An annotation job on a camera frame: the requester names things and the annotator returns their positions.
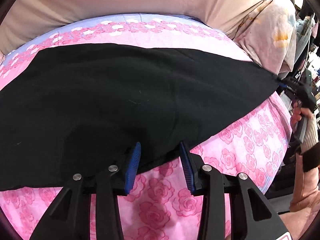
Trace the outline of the person right forearm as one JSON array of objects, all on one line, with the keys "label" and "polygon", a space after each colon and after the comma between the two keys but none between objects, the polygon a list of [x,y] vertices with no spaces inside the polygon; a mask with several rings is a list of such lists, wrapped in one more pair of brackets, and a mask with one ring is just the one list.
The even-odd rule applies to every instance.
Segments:
[{"label": "person right forearm", "polygon": [[292,239],[299,239],[319,212],[319,140],[317,123],[308,120],[301,152],[296,154],[296,175],[289,212],[281,219]]}]

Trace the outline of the person right hand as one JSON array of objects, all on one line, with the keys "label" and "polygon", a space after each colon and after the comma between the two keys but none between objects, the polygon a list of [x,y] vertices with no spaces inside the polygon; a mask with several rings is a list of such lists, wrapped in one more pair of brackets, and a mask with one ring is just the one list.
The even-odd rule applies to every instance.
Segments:
[{"label": "person right hand", "polygon": [[291,128],[294,132],[297,129],[298,122],[302,120],[302,117],[307,117],[308,119],[312,120],[314,119],[314,114],[310,111],[310,109],[299,107],[298,102],[295,102],[290,119]]}]

